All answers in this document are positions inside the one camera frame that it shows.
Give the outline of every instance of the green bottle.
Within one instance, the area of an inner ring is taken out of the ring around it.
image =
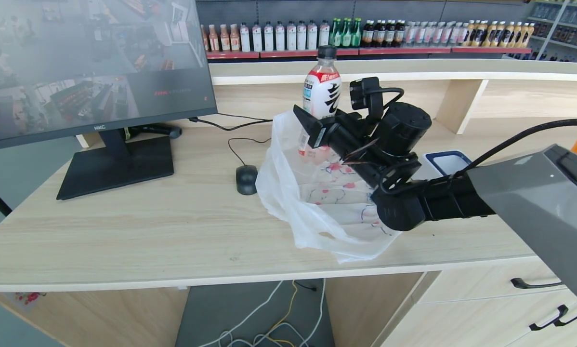
[[[353,39],[351,42],[352,47],[359,47],[361,44],[361,18],[355,18],[355,24],[353,26]]]
[[[342,44],[342,30],[340,28],[341,20],[339,18],[333,19],[333,31],[332,31],[332,46],[340,47]]]
[[[352,19],[344,18],[344,32],[342,33],[342,47],[350,47],[353,43]]]

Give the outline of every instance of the robotic arm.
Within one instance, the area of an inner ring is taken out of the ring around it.
[[[383,106],[385,92],[399,94]],[[368,108],[367,117],[337,110],[317,120],[298,106],[293,112],[310,147],[332,148],[374,188],[372,201],[386,226],[408,231],[426,221],[497,214],[577,295],[577,154],[552,145],[479,166],[529,134],[577,119],[526,130],[452,175],[411,181],[421,166],[412,148],[432,125],[430,116],[398,102],[404,91],[381,88],[376,77],[353,81],[350,94],[353,110]]]

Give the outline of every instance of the drawer handle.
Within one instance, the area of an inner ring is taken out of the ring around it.
[[[523,279],[516,278],[511,279],[511,284],[513,284],[513,286],[515,286],[515,288],[518,289],[537,289],[537,288],[548,288],[551,286],[559,286],[562,285],[562,282],[548,283],[546,285],[529,285],[528,283],[524,282]]]
[[[530,330],[536,332],[538,330],[544,329],[545,327],[547,327],[548,325],[554,324],[557,321],[560,321],[561,318],[563,318],[563,316],[569,312],[569,309],[565,306],[565,305],[560,305],[558,307],[559,310],[559,316],[551,321],[549,321],[548,323],[545,323],[542,327],[540,327],[539,325],[536,325],[535,323],[532,323],[531,325],[529,325],[528,327],[530,328]]]
[[[561,321],[560,318],[554,321],[554,326],[555,327],[564,327],[565,325],[568,325],[569,323],[572,323],[574,320],[577,319],[577,316],[575,316],[572,320],[569,321]]]

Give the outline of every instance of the bottle cap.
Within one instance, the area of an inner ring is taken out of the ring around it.
[[[317,57],[321,59],[335,59],[338,53],[338,49],[334,46],[326,45],[319,46],[319,51]]]

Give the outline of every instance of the computer monitor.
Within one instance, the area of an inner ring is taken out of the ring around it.
[[[168,137],[121,128],[217,112],[195,0],[0,0],[0,148],[100,132],[58,199],[168,176]]]

